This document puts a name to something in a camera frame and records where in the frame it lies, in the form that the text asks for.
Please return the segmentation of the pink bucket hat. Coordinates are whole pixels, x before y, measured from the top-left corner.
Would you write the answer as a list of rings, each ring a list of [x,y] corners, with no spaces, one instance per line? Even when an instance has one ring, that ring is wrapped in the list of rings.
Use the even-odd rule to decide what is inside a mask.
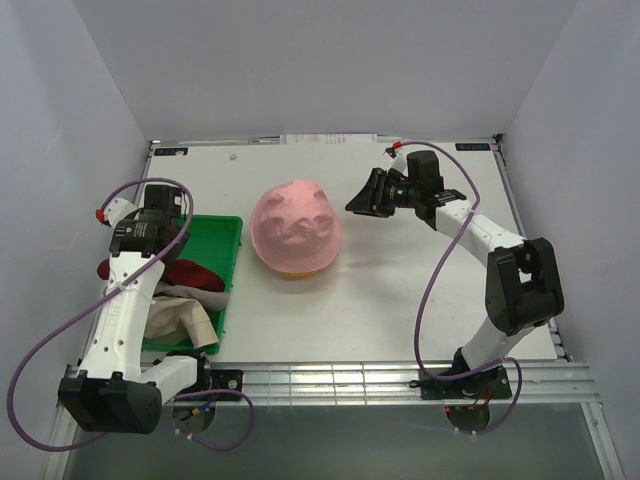
[[[253,209],[249,230],[255,253],[274,271],[325,269],[342,244],[342,227],[326,193],[305,179],[266,191]]]

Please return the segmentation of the yellow bucket hat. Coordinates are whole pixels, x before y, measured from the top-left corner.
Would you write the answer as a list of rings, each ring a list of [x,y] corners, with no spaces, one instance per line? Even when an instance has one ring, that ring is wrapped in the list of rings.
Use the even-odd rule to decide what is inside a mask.
[[[284,271],[276,271],[277,274],[285,277],[285,278],[289,278],[289,279],[299,279],[299,278],[305,278],[305,277],[309,277],[309,276],[314,276],[316,274],[319,274],[320,272],[322,272],[324,269],[316,269],[316,270],[311,270],[311,271],[305,271],[305,272],[284,272]]]

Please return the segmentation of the dark red bucket hat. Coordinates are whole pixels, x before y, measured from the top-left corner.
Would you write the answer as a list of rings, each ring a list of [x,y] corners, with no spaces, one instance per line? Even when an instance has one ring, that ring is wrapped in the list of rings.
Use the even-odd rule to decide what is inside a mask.
[[[119,257],[102,261],[97,267],[97,273],[102,280],[113,281],[116,285],[125,284],[128,289],[141,287],[142,291],[146,293],[151,293],[159,282],[213,292],[226,290],[222,277],[187,259],[176,260],[168,267],[162,261],[158,261],[151,268],[128,282],[133,274],[148,262],[148,258],[143,258],[135,253],[122,254]]]

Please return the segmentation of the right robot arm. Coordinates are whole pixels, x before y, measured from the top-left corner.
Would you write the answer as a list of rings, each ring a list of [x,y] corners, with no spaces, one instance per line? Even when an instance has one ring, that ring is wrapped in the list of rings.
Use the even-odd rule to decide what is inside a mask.
[[[418,365],[430,381],[452,383],[458,394],[474,397],[487,386],[487,372],[501,367],[524,337],[563,312],[554,248],[544,238],[527,239],[482,214],[478,188],[471,189],[471,198],[446,188],[439,165],[443,149],[428,142],[413,141],[410,145],[414,150],[407,156],[399,152],[404,142],[387,148],[391,167],[373,169],[345,209],[377,218],[409,209],[432,230],[450,238],[419,304],[416,332],[421,330],[437,276],[455,248],[464,248],[484,267],[486,318],[479,329],[456,351],[445,372],[437,373],[424,363]]]

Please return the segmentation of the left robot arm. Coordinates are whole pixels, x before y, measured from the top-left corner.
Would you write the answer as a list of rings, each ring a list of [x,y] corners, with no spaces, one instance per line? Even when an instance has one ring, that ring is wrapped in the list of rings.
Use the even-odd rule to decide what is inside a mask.
[[[189,237],[185,195],[182,185],[160,181],[145,187],[142,206],[111,196],[96,212],[113,230],[106,302],[77,375],[58,388],[59,401],[87,432],[149,434],[169,400],[182,393],[197,400],[211,390],[208,362],[194,350],[141,367],[154,292]]]

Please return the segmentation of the green plastic tray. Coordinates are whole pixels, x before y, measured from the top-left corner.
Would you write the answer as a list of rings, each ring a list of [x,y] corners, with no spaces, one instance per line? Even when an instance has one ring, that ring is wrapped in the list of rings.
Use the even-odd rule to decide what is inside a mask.
[[[190,238],[178,258],[190,260],[219,275],[224,281],[225,292],[230,293],[242,227],[243,220],[238,216],[194,215],[188,228]],[[223,340],[226,311],[206,311],[218,343],[203,348],[208,354],[216,354]],[[192,348],[187,337],[176,345],[145,340],[142,350],[169,352]]]

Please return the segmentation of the grey bucket hat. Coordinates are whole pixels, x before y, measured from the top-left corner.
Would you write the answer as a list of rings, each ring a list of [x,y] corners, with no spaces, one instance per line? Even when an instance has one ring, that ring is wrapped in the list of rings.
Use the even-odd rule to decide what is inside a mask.
[[[227,292],[213,292],[167,283],[159,283],[155,288],[154,295],[196,300],[205,309],[211,311],[223,311],[230,300],[230,294]]]

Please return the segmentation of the beige bucket hat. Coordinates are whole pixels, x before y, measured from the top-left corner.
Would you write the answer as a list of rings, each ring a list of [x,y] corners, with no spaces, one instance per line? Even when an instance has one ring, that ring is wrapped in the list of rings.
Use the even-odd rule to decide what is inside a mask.
[[[154,300],[149,309],[144,338],[170,346],[189,339],[195,348],[219,341],[205,308],[197,300],[173,297]]]

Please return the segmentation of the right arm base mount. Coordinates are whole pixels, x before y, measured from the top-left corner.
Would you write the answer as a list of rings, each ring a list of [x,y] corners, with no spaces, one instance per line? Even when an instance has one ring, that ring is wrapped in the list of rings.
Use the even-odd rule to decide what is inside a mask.
[[[420,373],[409,382],[409,387],[419,389],[422,400],[472,400],[487,396],[507,400],[512,397],[507,372],[502,366],[454,381],[435,380]]]

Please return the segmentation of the aluminium table rail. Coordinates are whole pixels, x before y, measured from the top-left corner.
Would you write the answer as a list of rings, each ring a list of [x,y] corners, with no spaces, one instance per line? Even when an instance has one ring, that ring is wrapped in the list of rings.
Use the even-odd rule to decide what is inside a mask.
[[[520,404],[576,404],[601,400],[589,367],[563,361],[522,361]],[[410,383],[410,363],[214,364],[240,370],[242,391],[257,406],[395,406],[423,402]]]

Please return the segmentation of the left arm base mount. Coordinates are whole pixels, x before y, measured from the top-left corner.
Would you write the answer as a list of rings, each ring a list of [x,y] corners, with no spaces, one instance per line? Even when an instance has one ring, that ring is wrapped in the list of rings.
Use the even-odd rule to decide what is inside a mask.
[[[244,372],[239,369],[210,369],[205,368],[202,377],[191,387],[179,392],[176,400],[239,402],[241,397],[237,392],[243,390]]]

